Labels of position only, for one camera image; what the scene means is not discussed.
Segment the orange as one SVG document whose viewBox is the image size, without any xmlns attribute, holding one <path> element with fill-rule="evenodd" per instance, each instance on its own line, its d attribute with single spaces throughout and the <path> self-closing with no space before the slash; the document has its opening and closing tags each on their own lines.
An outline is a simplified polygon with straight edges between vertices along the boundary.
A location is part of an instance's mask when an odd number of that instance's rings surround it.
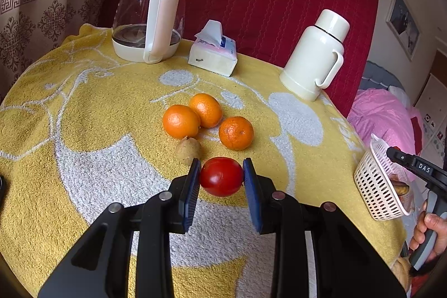
<svg viewBox="0 0 447 298">
<path fill-rule="evenodd" d="M 190 107 L 175 104 L 169 107 L 162 119 L 164 131 L 175 139 L 194 138 L 199 133 L 200 118 Z"/>
<path fill-rule="evenodd" d="M 202 128 L 214 128 L 223 117 L 219 102 L 209 94 L 195 94 L 189 101 L 189 107 L 199 115 Z"/>
<path fill-rule="evenodd" d="M 243 151 L 248 148 L 254 139 L 252 124 L 242 116 L 226 118 L 219 128 L 221 143 L 232 151 Z"/>
</svg>

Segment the grey bed headboard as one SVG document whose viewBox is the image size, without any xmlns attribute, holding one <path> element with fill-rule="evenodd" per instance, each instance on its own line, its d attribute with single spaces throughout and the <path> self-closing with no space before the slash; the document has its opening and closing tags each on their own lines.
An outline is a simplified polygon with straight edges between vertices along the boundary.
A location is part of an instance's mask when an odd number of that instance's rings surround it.
<svg viewBox="0 0 447 298">
<path fill-rule="evenodd" d="M 378 64 L 367 61 L 364 72 L 359 85 L 360 90 L 367 89 L 386 89 L 388 90 L 390 86 L 395 86 L 397 88 L 405 90 L 403 84 L 398 80 L 398 78 Z"/>
</svg>

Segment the red cloth on duvet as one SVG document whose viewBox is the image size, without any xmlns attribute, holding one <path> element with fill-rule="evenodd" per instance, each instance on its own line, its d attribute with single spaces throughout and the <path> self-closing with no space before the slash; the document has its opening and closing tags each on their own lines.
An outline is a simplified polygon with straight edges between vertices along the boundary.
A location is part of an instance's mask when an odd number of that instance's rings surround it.
<svg viewBox="0 0 447 298">
<path fill-rule="evenodd" d="M 414 131 L 414 144 L 415 148 L 422 148 L 423 144 L 423 133 L 420 127 L 420 123 L 416 116 L 413 116 L 411 118 L 412 121 L 412 127 Z"/>
</svg>

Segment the framed wall picture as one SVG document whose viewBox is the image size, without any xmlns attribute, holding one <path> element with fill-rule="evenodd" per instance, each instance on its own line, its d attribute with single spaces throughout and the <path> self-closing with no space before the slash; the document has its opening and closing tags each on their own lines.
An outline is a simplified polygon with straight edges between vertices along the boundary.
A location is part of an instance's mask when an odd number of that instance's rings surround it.
<svg viewBox="0 0 447 298">
<path fill-rule="evenodd" d="M 421 32 L 405 0 L 391 0 L 386 24 L 398 40 L 406 57 L 412 62 Z"/>
</svg>

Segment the white plastic basket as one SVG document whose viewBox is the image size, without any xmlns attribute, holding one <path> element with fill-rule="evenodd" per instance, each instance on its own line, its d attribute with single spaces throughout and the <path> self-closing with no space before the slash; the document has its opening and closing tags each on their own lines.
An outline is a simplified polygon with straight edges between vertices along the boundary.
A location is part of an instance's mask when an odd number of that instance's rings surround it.
<svg viewBox="0 0 447 298">
<path fill-rule="evenodd" d="M 363 201 L 373 219 L 386 221 L 409 216 L 414 210 L 414 194 L 411 181 L 403 167 L 393 163 L 386 152 L 388 144 L 375 134 L 370 136 L 369 147 L 356 167 L 354 180 Z M 389 179 L 398 179 L 410 186 L 410 191 L 399 197 Z"/>
</svg>

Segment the cream thermos flask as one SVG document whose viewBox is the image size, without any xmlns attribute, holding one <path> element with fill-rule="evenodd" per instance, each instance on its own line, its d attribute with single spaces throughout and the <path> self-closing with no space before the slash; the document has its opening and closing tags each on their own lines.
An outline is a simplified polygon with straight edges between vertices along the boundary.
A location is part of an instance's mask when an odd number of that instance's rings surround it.
<svg viewBox="0 0 447 298">
<path fill-rule="evenodd" d="M 315 101 L 343 65 L 343 41 L 349 28 L 336 12 L 322 10 L 315 24 L 301 34 L 283 68 L 280 81 L 284 86 L 306 101 Z"/>
</svg>

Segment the red tomato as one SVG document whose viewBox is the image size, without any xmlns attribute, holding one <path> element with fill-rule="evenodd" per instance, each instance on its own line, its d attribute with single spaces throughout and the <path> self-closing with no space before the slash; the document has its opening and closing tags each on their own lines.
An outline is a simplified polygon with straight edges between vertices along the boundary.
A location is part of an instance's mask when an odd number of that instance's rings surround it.
<svg viewBox="0 0 447 298">
<path fill-rule="evenodd" d="M 205 162 L 200 174 L 201 186 L 216 197 L 235 194 L 243 183 L 240 164 L 229 157 L 214 157 Z"/>
</svg>

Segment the yellow white towel cloth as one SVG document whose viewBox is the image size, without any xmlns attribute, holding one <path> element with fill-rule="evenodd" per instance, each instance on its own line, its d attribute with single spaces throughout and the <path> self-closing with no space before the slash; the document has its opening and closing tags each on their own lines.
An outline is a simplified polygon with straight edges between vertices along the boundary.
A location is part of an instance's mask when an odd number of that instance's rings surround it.
<svg viewBox="0 0 447 298">
<path fill-rule="evenodd" d="M 144 203 L 187 172 L 162 117 L 200 92 L 255 131 L 249 148 L 231 151 L 216 128 L 202 129 L 202 159 L 250 158 L 258 174 L 298 201 L 333 201 L 392 265 L 405 229 L 398 219 L 371 218 L 353 179 L 364 145 L 332 101 L 325 94 L 298 99 L 277 66 L 244 55 L 228 78 L 190 66 L 190 46 L 182 41 L 161 63 L 132 63 L 115 54 L 110 30 L 84 25 L 8 92 L 1 103 L 1 175 L 8 185 L 1 255 L 24 288 L 38 294 L 110 203 Z"/>
</svg>

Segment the tissue pack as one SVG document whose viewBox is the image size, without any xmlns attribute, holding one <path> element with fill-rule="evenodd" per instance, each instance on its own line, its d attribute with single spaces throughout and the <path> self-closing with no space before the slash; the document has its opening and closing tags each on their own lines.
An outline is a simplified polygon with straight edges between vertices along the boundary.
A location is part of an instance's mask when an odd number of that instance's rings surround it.
<svg viewBox="0 0 447 298">
<path fill-rule="evenodd" d="M 209 20 L 195 38 L 188 64 L 221 76 L 231 76 L 238 62 L 236 42 L 223 34 L 221 22 Z"/>
</svg>

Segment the white pillow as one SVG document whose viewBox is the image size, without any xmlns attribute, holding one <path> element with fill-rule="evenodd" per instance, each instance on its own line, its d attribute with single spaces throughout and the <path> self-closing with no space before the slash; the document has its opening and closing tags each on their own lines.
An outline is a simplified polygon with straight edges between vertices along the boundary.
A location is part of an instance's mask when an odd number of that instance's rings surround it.
<svg viewBox="0 0 447 298">
<path fill-rule="evenodd" d="M 388 91 L 392 95 L 394 95 L 407 110 L 409 110 L 412 107 L 411 100 L 403 89 L 397 86 L 390 85 L 388 87 Z"/>
</svg>

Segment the brown kiwi fruit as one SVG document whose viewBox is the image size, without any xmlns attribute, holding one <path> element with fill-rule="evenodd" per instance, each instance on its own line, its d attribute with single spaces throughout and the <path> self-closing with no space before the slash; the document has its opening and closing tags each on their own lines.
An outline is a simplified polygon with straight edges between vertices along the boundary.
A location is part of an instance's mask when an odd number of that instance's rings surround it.
<svg viewBox="0 0 447 298">
<path fill-rule="evenodd" d="M 194 138 L 185 137 L 176 146 L 175 157 L 190 166 L 194 159 L 201 159 L 201 144 Z"/>
</svg>

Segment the white wardrobe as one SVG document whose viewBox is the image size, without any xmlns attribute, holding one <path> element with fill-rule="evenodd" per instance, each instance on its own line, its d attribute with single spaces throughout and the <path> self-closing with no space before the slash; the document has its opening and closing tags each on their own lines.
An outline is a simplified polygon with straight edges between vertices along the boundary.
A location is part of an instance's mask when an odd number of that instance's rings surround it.
<svg viewBox="0 0 447 298">
<path fill-rule="evenodd" d="M 446 158 L 446 55 L 437 51 L 416 108 L 422 116 L 420 155 L 443 167 Z"/>
</svg>

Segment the pink duvet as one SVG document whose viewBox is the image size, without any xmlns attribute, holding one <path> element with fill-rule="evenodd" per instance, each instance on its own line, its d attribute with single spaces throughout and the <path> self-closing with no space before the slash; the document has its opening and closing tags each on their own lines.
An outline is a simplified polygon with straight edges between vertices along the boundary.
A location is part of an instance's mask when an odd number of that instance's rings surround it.
<svg viewBox="0 0 447 298">
<path fill-rule="evenodd" d="M 386 89 L 359 90 L 355 96 L 347 120 L 366 146 L 375 134 L 389 146 L 398 147 L 408 154 L 418 155 L 422 148 L 415 148 L 411 118 L 416 116 L 422 130 L 420 111 L 407 110 Z"/>
</svg>

